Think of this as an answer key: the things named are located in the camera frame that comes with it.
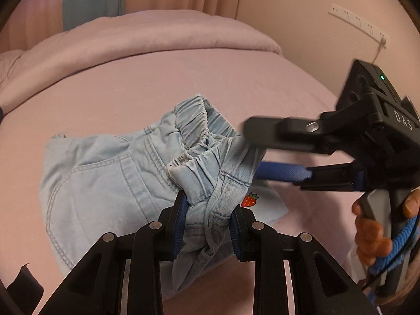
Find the person's right hand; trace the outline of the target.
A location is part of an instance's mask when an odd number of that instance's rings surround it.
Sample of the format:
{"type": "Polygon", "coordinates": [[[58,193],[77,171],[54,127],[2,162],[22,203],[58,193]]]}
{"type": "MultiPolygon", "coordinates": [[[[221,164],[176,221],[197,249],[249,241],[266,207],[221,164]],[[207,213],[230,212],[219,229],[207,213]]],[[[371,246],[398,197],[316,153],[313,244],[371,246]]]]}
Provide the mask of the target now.
{"type": "MultiPolygon", "coordinates": [[[[377,258],[383,258],[392,251],[392,241],[384,237],[383,226],[375,220],[366,218],[360,205],[361,198],[352,205],[352,212],[356,215],[355,226],[357,233],[355,244],[357,256],[364,267],[371,267],[377,258]]],[[[412,191],[404,202],[404,215],[414,218],[419,212],[419,188],[412,191]]]]}

